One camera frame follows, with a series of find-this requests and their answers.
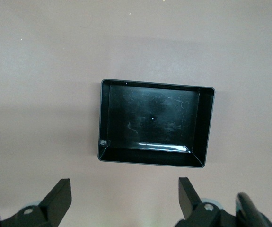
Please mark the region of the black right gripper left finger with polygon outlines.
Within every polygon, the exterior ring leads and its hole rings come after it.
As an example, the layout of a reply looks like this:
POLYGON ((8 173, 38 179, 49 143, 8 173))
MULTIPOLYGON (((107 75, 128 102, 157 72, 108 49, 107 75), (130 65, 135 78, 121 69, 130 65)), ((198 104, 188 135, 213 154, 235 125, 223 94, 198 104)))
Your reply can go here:
POLYGON ((3 227, 57 227, 71 205, 70 179, 61 179, 38 204, 3 220, 3 227))

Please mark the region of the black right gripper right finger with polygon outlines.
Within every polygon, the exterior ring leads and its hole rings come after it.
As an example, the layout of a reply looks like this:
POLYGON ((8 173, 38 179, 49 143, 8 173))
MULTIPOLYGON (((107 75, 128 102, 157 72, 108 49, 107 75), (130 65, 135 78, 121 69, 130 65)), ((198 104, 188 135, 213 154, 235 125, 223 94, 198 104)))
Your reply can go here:
POLYGON ((179 205, 184 219, 177 227, 236 227, 236 217, 214 202, 203 202, 187 177, 178 180, 179 205))

